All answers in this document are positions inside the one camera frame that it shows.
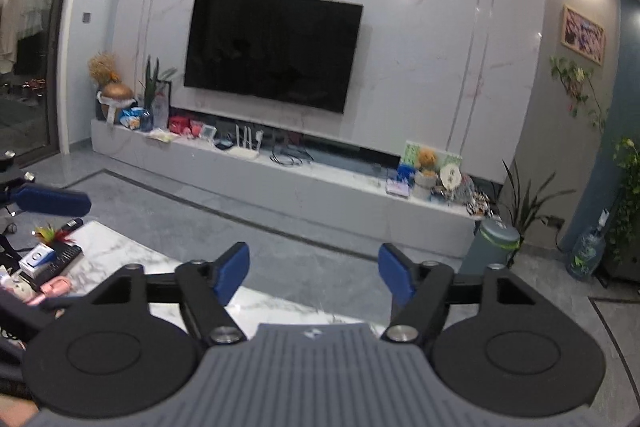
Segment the grey trash bin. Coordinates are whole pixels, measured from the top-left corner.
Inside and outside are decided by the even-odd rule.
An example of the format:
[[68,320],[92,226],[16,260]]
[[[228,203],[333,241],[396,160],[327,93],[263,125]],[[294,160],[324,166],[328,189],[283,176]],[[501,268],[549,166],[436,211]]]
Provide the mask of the grey trash bin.
[[521,236],[516,228],[486,218],[480,222],[469,251],[458,270],[460,275],[482,275],[491,265],[508,264],[520,248]]

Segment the white tv cabinet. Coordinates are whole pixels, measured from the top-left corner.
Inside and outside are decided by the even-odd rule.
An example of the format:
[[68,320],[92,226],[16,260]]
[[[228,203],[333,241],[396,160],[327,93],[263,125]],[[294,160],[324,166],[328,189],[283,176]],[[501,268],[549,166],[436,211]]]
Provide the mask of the white tv cabinet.
[[374,176],[318,162],[284,167],[267,154],[239,158],[198,140],[163,143],[97,120],[91,142],[96,153],[130,166],[366,239],[454,258],[474,239],[475,221],[464,207],[390,196]]

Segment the dried flower vase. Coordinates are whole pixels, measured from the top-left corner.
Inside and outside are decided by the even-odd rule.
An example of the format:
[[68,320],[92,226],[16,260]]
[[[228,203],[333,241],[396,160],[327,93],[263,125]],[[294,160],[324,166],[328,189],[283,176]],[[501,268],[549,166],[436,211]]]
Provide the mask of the dried flower vase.
[[88,61],[91,80],[96,84],[96,118],[118,124],[120,114],[136,103],[134,91],[120,80],[115,55],[100,52]]

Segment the teddy bear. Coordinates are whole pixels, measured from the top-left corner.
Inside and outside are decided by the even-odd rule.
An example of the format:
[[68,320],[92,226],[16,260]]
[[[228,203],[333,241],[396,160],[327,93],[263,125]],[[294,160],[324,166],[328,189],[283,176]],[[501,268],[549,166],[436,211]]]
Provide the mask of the teddy bear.
[[434,150],[421,147],[416,154],[416,169],[424,171],[436,171],[438,157]]

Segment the potted green plant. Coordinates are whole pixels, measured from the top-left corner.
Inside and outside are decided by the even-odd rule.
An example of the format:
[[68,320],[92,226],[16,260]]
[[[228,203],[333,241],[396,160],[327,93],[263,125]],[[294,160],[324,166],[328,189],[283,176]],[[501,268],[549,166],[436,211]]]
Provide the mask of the potted green plant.
[[560,197],[572,195],[576,192],[574,188],[562,188],[562,190],[550,192],[549,186],[556,178],[556,172],[547,176],[537,187],[534,187],[533,180],[524,181],[520,175],[520,169],[516,161],[511,166],[502,162],[506,170],[506,201],[501,204],[506,210],[506,217],[512,228],[518,231],[521,239],[524,239],[528,229],[544,215],[541,211],[544,205]]

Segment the white wifi router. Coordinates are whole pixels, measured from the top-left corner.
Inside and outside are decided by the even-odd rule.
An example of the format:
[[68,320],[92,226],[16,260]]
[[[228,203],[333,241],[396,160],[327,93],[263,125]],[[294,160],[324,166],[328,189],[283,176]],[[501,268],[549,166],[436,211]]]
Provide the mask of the white wifi router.
[[259,156],[263,139],[262,129],[254,131],[250,126],[235,126],[234,141],[228,154],[237,158],[254,160]]

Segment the water bottle jug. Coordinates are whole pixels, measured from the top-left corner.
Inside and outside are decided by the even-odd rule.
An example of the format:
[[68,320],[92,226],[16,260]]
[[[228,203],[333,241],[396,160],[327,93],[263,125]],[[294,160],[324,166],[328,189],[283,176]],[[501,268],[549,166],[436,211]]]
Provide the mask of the water bottle jug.
[[610,212],[603,209],[598,222],[578,237],[566,259],[566,271],[575,280],[584,281],[597,269],[605,251],[603,231]]

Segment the black television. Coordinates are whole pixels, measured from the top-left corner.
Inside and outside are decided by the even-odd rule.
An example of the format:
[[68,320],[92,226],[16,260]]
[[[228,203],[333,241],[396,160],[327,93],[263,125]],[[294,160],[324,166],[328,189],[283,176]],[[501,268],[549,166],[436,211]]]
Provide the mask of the black television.
[[360,4],[194,0],[183,84],[344,112]]

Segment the framed wall picture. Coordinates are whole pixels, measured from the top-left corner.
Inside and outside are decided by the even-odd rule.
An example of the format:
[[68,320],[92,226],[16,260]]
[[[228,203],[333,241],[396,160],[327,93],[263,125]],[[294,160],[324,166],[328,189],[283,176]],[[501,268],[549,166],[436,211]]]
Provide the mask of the framed wall picture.
[[604,61],[604,28],[568,5],[563,6],[561,43],[587,60],[601,66]]

